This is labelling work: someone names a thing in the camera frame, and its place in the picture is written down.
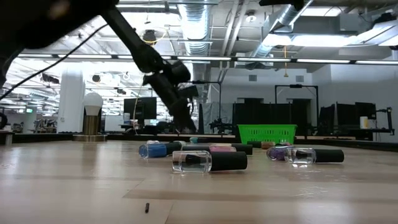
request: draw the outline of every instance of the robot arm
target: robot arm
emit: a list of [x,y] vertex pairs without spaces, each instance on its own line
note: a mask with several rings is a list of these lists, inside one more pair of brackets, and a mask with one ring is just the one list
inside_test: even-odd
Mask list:
[[[2,4],[15,0],[6,0]],[[30,0],[18,1],[19,4]],[[26,16],[31,22],[21,22],[19,29],[0,26],[0,86],[6,81],[6,73],[11,62],[25,48],[38,49],[46,47],[62,36],[77,29],[95,16],[101,15],[108,25],[115,31],[130,50],[134,62],[140,71],[151,73],[144,77],[143,85],[150,84],[179,128],[196,131],[190,117],[188,101],[178,92],[178,84],[190,80],[190,72],[186,66],[177,61],[173,64],[164,60],[156,50],[145,44],[122,14],[116,9],[118,1],[115,0],[39,0],[36,2],[37,11],[43,12],[34,16]],[[20,16],[17,11],[9,12]]]

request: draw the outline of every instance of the lamp base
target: lamp base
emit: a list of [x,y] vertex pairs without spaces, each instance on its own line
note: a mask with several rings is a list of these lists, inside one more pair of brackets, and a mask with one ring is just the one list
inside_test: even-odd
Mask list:
[[73,141],[80,142],[105,142],[107,135],[81,135],[77,134],[73,136]]

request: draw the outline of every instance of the wooden tabletop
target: wooden tabletop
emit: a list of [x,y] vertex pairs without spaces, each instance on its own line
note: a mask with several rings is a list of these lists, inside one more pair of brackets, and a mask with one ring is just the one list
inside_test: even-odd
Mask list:
[[0,223],[398,222],[393,152],[344,148],[344,164],[292,166],[259,149],[247,170],[177,175],[169,157],[140,159],[140,144],[0,147]]

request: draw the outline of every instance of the green basket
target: green basket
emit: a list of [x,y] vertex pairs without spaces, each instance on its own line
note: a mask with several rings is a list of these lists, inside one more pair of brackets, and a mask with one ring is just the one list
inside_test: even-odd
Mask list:
[[239,124],[242,143],[248,141],[289,142],[293,144],[295,124]]

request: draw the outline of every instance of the air duct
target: air duct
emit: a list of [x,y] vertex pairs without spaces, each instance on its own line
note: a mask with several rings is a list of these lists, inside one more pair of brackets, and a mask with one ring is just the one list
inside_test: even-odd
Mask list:
[[[207,56],[209,51],[208,39],[210,7],[203,4],[178,5],[182,18],[182,32],[185,39],[187,55]],[[194,80],[209,80],[210,74],[206,74],[208,65],[203,63],[193,64]]]
[[[305,11],[313,0],[306,1],[304,7],[301,10],[296,10],[296,8],[288,4],[284,6],[277,13],[267,16],[264,26],[262,28],[263,34],[266,34],[262,43],[252,52],[250,57],[264,58],[272,48],[275,47],[272,43],[267,42],[267,36],[270,32],[292,32],[294,22],[301,16],[303,11]],[[265,65],[261,63],[248,63],[246,64],[246,69],[252,70],[254,68],[264,68]]]

